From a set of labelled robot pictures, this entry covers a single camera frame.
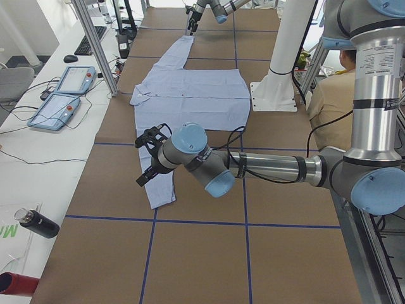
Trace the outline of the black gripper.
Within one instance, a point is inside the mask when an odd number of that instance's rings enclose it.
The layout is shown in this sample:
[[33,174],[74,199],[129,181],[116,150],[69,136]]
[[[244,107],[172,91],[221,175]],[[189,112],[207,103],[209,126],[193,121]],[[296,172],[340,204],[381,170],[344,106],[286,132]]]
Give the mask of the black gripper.
[[146,170],[138,179],[136,179],[136,183],[138,183],[139,186],[145,186],[149,181],[154,179],[157,174],[168,174],[171,171],[173,171],[173,169],[162,165],[157,156],[152,156],[150,170]]
[[200,6],[186,6],[186,14],[191,14],[189,18],[189,35],[194,35],[198,28],[198,21],[201,19],[203,15],[203,9]]

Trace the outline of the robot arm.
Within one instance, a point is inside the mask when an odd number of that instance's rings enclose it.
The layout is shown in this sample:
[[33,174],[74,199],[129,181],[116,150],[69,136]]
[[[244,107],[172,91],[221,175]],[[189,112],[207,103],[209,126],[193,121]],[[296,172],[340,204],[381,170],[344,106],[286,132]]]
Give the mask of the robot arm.
[[186,14],[191,14],[187,26],[187,29],[190,32],[189,35],[193,35],[197,31],[198,22],[201,20],[206,6],[211,8],[215,20],[217,23],[221,24],[227,21],[228,15],[237,11],[241,6],[248,2],[248,0],[236,0],[221,4],[218,0],[198,0],[192,6],[185,5]]
[[175,41],[135,86],[135,110],[142,175],[150,206],[175,200],[173,171],[184,166],[213,197],[227,194],[237,178],[257,177],[279,184],[307,182],[324,187],[372,215],[404,206],[404,171],[395,151],[396,114],[400,105],[400,57],[404,49],[403,1],[327,1],[322,41],[328,49],[357,50],[349,97],[352,110],[348,147],[338,118],[313,122],[312,135],[327,127],[320,152],[313,157],[233,153],[227,145],[211,148],[207,130],[245,127],[249,103],[271,108],[264,83],[249,90],[238,70],[187,70],[192,35]]

